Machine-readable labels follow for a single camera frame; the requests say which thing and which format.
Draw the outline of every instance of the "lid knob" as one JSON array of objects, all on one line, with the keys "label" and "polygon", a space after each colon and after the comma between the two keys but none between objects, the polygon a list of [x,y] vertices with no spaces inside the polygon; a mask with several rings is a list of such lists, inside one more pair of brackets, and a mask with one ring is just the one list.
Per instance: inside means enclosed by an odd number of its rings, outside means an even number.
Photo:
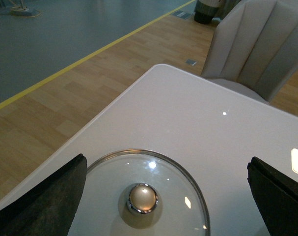
[{"label": "lid knob", "polygon": [[131,213],[148,214],[158,204],[158,195],[153,187],[146,183],[139,183],[134,186],[127,200],[127,207]]}]

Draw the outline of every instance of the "glass lid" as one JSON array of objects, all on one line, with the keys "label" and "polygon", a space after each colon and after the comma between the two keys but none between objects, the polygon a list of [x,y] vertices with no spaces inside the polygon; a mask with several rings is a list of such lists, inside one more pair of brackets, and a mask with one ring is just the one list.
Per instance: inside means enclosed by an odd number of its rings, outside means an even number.
[{"label": "glass lid", "polygon": [[127,149],[88,169],[69,236],[209,236],[202,193],[178,163]]}]

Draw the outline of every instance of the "cushioned chair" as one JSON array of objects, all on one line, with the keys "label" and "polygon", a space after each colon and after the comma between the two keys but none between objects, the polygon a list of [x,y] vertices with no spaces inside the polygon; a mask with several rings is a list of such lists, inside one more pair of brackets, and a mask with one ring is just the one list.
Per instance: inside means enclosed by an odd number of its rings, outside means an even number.
[{"label": "cushioned chair", "polygon": [[268,103],[297,69],[298,11],[242,0],[218,25],[201,76]]}]

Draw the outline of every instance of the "floor line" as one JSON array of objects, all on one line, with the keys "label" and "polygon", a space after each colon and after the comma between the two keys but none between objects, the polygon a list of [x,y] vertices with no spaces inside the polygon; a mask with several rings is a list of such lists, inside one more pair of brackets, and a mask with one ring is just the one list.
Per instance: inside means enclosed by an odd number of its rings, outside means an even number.
[{"label": "floor line", "polygon": [[77,62],[75,62],[75,63],[73,63],[73,64],[67,66],[66,68],[64,68],[64,69],[62,69],[62,70],[56,72],[55,74],[53,74],[53,75],[51,75],[51,76],[49,76],[49,77],[43,79],[42,81],[40,81],[40,82],[38,82],[38,83],[32,85],[31,87],[29,87],[29,88],[23,90],[22,92],[20,92],[20,93],[18,93],[18,94],[16,94],[16,95],[12,96],[11,98],[9,98],[9,99],[7,99],[7,100],[1,102],[1,103],[0,103],[0,109],[1,109],[1,108],[4,108],[5,106],[8,106],[9,104],[13,103],[14,101],[18,100],[19,98],[21,98],[21,97],[27,95],[28,93],[30,93],[30,92],[32,92],[32,91],[34,91],[34,90],[36,90],[36,89],[38,89],[39,87],[43,86],[44,84],[48,83],[49,81],[52,81],[52,80],[55,79],[56,77],[58,77],[58,76],[64,74],[64,73],[67,72],[68,70],[71,70],[72,68],[74,68],[74,67],[76,67],[77,65],[79,65],[79,64],[81,64],[81,63],[83,63],[83,62],[85,62],[86,60],[89,60],[91,57],[93,57],[93,56],[95,56],[95,55],[101,53],[102,51],[104,51],[104,50],[106,50],[106,49],[112,47],[113,45],[115,45],[115,44],[121,42],[122,40],[124,40],[124,39],[130,37],[131,35],[133,35],[133,34],[139,32],[140,30],[142,30],[142,29],[148,27],[149,25],[155,23],[156,21],[158,21],[158,20],[160,20],[160,19],[162,19],[162,18],[164,18],[164,17],[166,17],[166,16],[168,16],[168,15],[174,13],[175,11],[178,11],[179,9],[181,9],[181,8],[183,8],[183,7],[187,6],[187,5],[189,5],[190,3],[193,3],[194,1],[195,1],[195,0],[190,0],[189,2],[186,2],[185,4],[183,4],[183,5],[179,6],[179,7],[177,7],[176,9],[174,9],[174,10],[172,10],[172,11],[170,11],[170,12],[168,12],[168,13],[166,13],[166,14],[164,14],[164,15],[162,15],[162,16],[160,16],[160,17],[158,17],[158,18],[156,18],[156,19],[154,19],[154,20],[152,20],[152,21],[150,21],[149,23],[147,23],[147,24],[145,24],[145,25],[143,25],[143,26],[137,28],[136,30],[134,30],[134,31],[132,31],[132,32],[130,32],[130,33],[128,33],[127,35],[125,35],[125,36],[123,36],[123,37],[121,37],[121,38],[115,40],[114,42],[112,42],[112,43],[110,43],[110,44],[108,44],[108,45],[106,45],[106,46],[100,48],[99,50],[97,50],[97,51],[95,51],[95,52],[93,52],[93,53],[91,53],[91,54],[85,56],[84,58],[82,58],[82,59],[78,60]]}]

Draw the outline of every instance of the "black trash can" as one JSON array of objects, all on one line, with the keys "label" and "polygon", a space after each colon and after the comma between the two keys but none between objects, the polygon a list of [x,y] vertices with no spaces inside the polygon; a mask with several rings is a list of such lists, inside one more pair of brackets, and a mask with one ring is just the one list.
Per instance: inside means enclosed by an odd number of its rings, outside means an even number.
[{"label": "black trash can", "polygon": [[209,24],[222,2],[223,0],[197,0],[194,20],[198,23]]}]

